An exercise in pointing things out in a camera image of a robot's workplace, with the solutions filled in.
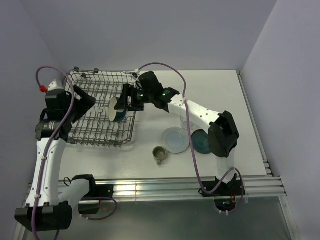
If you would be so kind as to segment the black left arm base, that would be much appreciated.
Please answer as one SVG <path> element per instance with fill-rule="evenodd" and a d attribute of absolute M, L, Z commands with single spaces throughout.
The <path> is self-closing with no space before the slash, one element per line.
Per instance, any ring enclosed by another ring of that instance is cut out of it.
<path fill-rule="evenodd" d="M 81 202 L 83 201 L 91 201 L 94 198 L 94 201 L 98 201 L 98 203 L 79 203 L 78 212 L 81 215 L 94 215 L 97 214 L 102 205 L 102 201 L 111 201 L 114 193 L 114 185 L 113 184 L 98 184 L 95 187 L 93 193 L 89 193 L 85 195 Z"/>

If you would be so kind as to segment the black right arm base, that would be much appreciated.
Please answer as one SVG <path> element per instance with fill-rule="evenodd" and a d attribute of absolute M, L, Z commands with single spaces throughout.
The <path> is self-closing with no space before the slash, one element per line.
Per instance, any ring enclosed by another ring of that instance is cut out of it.
<path fill-rule="evenodd" d="M 228 216 L 244 202 L 246 190 L 241 180 L 233 180 L 228 184 L 221 183 L 211 194 L 205 193 L 201 188 L 198 193 L 204 198 L 213 197 L 218 213 Z"/>

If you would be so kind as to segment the teal and cream bowl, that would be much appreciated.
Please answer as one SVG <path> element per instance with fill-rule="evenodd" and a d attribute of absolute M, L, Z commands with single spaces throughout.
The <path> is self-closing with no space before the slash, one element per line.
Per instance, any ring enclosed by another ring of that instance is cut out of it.
<path fill-rule="evenodd" d="M 121 122 L 126 118 L 127 110 L 126 109 L 115 109 L 115 106 L 118 103 L 119 98 L 114 96 L 111 98 L 108 105 L 108 118 L 111 122 Z"/>

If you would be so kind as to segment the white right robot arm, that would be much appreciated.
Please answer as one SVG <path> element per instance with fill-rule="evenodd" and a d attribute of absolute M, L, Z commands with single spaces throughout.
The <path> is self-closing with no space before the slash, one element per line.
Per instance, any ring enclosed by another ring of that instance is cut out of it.
<path fill-rule="evenodd" d="M 136 72 L 132 76 L 135 83 L 125 83 L 121 95 L 110 100 L 109 120 L 119 122 L 127 112 L 142 112 L 146 104 L 153 104 L 157 109 L 185 117 L 188 123 L 194 123 L 208 135 L 210 152 L 220 158 L 217 162 L 215 187 L 208 190 L 202 181 L 199 182 L 200 187 L 208 195 L 216 190 L 222 195 L 229 194 L 240 176 L 232 156 L 232 150 L 240 137 L 232 114 L 207 109 L 188 100 L 184 93 L 179 93 L 176 89 L 164 88 L 153 71 L 143 74 Z"/>

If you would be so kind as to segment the beige ceramic mug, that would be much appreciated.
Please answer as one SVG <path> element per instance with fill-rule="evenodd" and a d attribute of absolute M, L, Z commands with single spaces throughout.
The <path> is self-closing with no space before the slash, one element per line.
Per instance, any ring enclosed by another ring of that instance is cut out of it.
<path fill-rule="evenodd" d="M 152 155 L 156 161 L 156 164 L 161 165 L 162 162 L 167 158 L 167 150 L 162 146 L 156 146 L 152 151 Z"/>

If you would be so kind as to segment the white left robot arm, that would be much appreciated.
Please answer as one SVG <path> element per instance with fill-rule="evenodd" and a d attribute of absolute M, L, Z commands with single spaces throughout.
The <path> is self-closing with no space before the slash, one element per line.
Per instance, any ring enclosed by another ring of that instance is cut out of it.
<path fill-rule="evenodd" d="M 98 193 L 91 174 L 76 175 L 62 193 L 58 187 L 61 161 L 72 125 L 95 105 L 96 99 L 74 85 L 72 92 L 49 87 L 45 103 L 46 108 L 35 128 L 37 160 L 31 190 L 25 207 L 17 208 L 14 215 L 31 232 L 68 229 L 80 200 L 91 200 Z"/>

